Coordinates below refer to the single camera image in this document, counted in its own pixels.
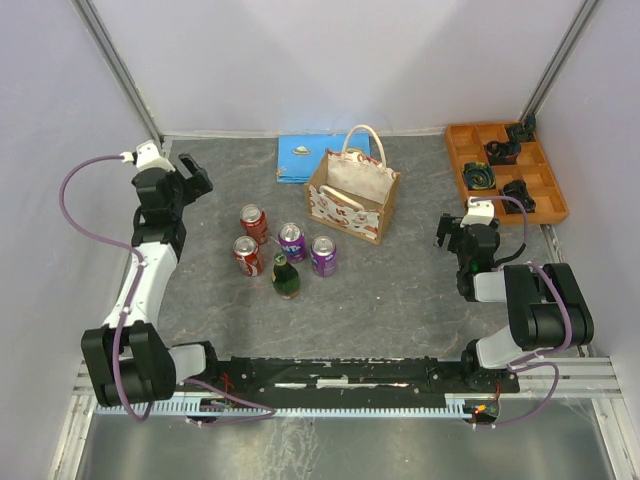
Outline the aluminium frame rail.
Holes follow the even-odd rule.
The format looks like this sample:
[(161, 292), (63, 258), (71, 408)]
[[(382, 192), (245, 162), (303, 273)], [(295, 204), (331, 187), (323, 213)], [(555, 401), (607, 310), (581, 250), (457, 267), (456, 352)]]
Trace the aluminium frame rail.
[[(495, 394), (493, 396), (524, 398), (542, 398), (557, 380), (556, 392), (568, 397), (616, 397), (620, 387), (611, 361), (607, 358), (536, 358), (524, 366), (519, 366), (514, 373), (519, 382), (520, 391), (512, 394)], [(445, 397), (456, 398), (491, 398), (488, 394), (447, 394)]]

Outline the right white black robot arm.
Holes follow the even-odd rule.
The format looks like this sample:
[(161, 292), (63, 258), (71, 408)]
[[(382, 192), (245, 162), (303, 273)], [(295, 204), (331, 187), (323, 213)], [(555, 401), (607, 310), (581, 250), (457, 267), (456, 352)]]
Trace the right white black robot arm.
[(471, 341), (461, 354), (460, 382), (482, 391), (515, 376), (509, 369), (540, 355), (593, 340), (594, 322), (571, 267), (566, 263), (508, 265), (495, 258), (499, 221), (471, 222), (468, 216), (441, 215), (436, 245), (458, 262), (456, 286), (469, 302), (503, 303), (507, 325)]

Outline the patterned canvas tote bag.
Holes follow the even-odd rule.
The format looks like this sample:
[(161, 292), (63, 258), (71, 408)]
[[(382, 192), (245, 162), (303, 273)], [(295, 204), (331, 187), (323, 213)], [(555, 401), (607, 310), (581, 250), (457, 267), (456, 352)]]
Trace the patterned canvas tote bag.
[[(351, 148), (350, 140), (359, 131), (375, 141), (378, 158)], [(375, 130), (365, 124), (356, 125), (339, 150), (325, 151), (304, 184), (307, 216), (378, 245), (391, 223), (400, 179), (401, 173), (388, 165)]]

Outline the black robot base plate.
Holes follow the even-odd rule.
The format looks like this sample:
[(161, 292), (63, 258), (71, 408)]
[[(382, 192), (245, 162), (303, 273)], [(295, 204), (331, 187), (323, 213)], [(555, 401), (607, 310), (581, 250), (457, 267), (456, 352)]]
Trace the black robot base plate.
[(219, 360), (198, 380), (225, 393), (275, 409), (432, 407), (447, 394), (512, 394), (518, 378), (469, 361), (430, 357), (320, 359), (233, 357)]

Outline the rolled dark sock left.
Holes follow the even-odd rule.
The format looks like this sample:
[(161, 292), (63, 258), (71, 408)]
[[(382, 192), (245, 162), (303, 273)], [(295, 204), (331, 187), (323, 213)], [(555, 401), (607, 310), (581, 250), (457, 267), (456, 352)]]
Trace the rolled dark sock left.
[(462, 177), (469, 191), (491, 190), (496, 186), (494, 169), (488, 163), (465, 163), (462, 170)]

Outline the red soda can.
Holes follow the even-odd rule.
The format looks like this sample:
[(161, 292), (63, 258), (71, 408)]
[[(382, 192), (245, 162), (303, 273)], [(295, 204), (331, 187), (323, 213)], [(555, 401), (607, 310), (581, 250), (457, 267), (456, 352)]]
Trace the red soda can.
[(234, 256), (242, 272), (250, 277), (264, 270), (264, 259), (258, 243), (250, 236), (241, 236), (233, 244)]
[(244, 206), (240, 212), (240, 223), (247, 235), (253, 238), (259, 245), (268, 242), (268, 222), (266, 213), (261, 207), (255, 204)]

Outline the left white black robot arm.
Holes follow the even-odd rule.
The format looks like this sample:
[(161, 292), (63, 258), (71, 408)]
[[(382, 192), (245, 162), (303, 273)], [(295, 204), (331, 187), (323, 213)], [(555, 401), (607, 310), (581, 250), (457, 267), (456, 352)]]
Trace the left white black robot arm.
[(179, 156), (182, 170), (169, 161), (146, 166), (141, 156), (134, 159), (139, 171), (132, 184), (139, 205), (126, 245), (129, 270), (102, 326), (85, 331), (81, 339), (94, 392), (104, 407), (167, 400), (186, 379), (209, 390), (221, 378), (210, 342), (168, 348), (156, 330), (164, 293), (186, 240), (184, 209), (211, 192), (212, 182), (187, 153)]

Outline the blue printed folded cloth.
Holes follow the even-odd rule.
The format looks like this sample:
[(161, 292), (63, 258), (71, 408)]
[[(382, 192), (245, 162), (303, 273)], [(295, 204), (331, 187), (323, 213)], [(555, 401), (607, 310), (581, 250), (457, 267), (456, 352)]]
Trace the blue printed folded cloth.
[(304, 184), (313, 175), (327, 149), (342, 150), (346, 134), (284, 135), (278, 138), (276, 181)]

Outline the purple soda can front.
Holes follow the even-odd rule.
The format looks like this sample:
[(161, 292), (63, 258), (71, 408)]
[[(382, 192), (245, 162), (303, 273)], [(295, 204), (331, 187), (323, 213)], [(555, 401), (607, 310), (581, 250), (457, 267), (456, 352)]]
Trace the purple soda can front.
[(299, 263), (307, 258), (305, 234), (297, 223), (283, 224), (278, 233), (278, 241), (290, 263)]

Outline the rolled dark sock top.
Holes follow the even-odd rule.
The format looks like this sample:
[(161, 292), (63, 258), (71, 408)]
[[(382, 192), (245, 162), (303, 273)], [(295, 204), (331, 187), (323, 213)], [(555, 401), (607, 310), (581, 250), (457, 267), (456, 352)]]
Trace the rolled dark sock top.
[(536, 116), (530, 113), (520, 123), (507, 125), (505, 131), (511, 142), (533, 142), (536, 127)]

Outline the rolled dark sock middle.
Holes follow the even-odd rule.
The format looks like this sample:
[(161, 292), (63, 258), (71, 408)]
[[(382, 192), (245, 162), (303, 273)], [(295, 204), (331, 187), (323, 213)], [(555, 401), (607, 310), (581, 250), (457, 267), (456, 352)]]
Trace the rolled dark sock middle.
[(490, 141), (484, 145), (484, 150), (491, 166), (510, 166), (517, 163), (521, 144), (518, 141)]

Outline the dark green glass bottle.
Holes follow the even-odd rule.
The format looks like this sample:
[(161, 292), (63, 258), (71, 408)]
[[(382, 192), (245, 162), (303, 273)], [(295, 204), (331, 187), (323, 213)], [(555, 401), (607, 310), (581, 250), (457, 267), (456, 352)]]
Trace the dark green glass bottle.
[(283, 299), (291, 300), (300, 291), (301, 280), (296, 268), (291, 265), (284, 252), (274, 255), (272, 285), (276, 293)]

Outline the purple soda can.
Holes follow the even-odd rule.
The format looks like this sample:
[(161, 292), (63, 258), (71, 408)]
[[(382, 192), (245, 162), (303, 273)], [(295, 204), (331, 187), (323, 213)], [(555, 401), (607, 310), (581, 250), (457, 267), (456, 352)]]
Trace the purple soda can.
[(305, 234), (297, 223), (283, 224), (278, 233), (278, 241), (290, 263), (299, 263), (307, 258)]
[(328, 236), (316, 237), (310, 247), (311, 262), (314, 272), (321, 277), (328, 277), (337, 268), (337, 247)]

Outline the rolled dark sock bottom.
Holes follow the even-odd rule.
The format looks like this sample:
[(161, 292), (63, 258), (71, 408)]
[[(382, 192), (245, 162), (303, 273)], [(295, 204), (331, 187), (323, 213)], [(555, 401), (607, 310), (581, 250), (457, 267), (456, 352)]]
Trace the rolled dark sock bottom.
[[(504, 188), (500, 190), (500, 195), (515, 198), (527, 213), (535, 212), (536, 202), (529, 194), (524, 180), (516, 179), (505, 184)], [(511, 200), (503, 200), (502, 204), (506, 214), (519, 214), (521, 212), (520, 207)]]

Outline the orange compartment tray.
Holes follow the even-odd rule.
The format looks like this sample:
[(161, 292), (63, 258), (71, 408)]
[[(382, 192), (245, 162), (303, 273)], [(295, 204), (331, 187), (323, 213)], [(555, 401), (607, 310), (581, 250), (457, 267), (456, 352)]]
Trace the orange compartment tray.
[(467, 123), (446, 127), (446, 146), (462, 204), (466, 205), (471, 196), (498, 195), (507, 183), (522, 180), (536, 203), (535, 210), (529, 214), (529, 222), (561, 223), (569, 215), (569, 208), (537, 137), (521, 144), (521, 152), (515, 164), (493, 168), (496, 184), (492, 189), (471, 191), (467, 188), (463, 178), (464, 166), (472, 162), (487, 163), (485, 145), (491, 141), (507, 141), (507, 128), (510, 125), (509, 122)]

